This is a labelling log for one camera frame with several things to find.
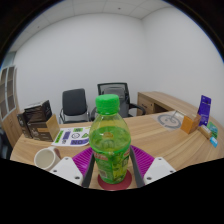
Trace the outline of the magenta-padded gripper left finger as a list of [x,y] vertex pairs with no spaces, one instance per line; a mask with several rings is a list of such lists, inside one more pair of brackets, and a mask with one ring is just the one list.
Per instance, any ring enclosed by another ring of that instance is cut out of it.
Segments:
[[91,182],[95,158],[89,147],[74,157],[64,157],[50,172],[76,185],[88,188]]

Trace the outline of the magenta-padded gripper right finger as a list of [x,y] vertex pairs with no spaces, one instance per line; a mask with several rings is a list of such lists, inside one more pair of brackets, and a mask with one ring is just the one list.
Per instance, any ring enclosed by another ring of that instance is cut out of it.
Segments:
[[136,146],[130,146],[130,156],[138,187],[143,187],[176,172],[164,158],[154,158]]

